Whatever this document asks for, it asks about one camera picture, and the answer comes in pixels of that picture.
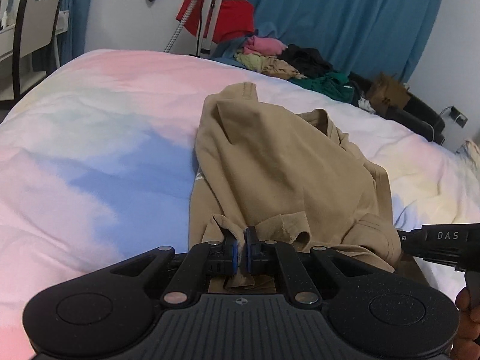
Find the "person right hand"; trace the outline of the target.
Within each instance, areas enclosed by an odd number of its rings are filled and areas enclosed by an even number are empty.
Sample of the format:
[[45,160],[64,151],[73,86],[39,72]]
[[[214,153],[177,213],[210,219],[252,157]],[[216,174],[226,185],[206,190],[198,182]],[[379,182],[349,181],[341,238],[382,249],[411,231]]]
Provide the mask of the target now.
[[456,306],[460,311],[460,323],[453,340],[450,359],[479,360],[480,346],[475,342],[480,332],[479,306],[470,307],[470,291],[467,288],[458,293]]

